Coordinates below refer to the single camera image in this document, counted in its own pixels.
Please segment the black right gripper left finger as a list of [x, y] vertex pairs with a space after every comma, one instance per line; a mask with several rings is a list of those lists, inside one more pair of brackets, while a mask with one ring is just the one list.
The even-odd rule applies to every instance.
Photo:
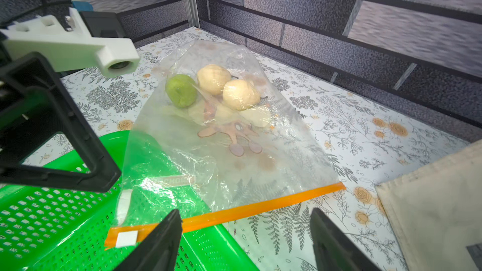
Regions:
[[181, 237], [182, 220], [179, 211], [172, 210], [114, 270], [173, 271]]

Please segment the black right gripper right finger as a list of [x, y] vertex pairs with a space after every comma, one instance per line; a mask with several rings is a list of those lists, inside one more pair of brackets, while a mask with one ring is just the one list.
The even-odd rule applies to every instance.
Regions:
[[318, 270], [379, 270], [318, 208], [311, 212], [310, 231]]

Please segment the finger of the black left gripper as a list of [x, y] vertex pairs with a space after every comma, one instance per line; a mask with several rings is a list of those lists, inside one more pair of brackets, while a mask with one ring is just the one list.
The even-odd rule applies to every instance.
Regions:
[[[88, 173], [23, 164], [59, 133], [68, 138]], [[1, 183], [105, 193], [120, 176], [44, 56], [30, 53], [1, 67]]]

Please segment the clear zip-top bag orange seal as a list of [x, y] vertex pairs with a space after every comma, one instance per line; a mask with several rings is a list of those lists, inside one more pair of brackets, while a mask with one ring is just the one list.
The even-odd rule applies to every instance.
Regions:
[[[246, 110], [198, 84], [215, 64], [231, 80], [251, 81], [261, 101]], [[115, 220], [107, 248], [143, 241], [178, 210], [184, 232], [289, 207], [344, 189], [330, 160], [296, 109], [269, 81], [246, 47], [194, 40], [153, 68], [158, 86], [129, 133]], [[188, 75], [197, 100], [173, 105], [167, 81]]]

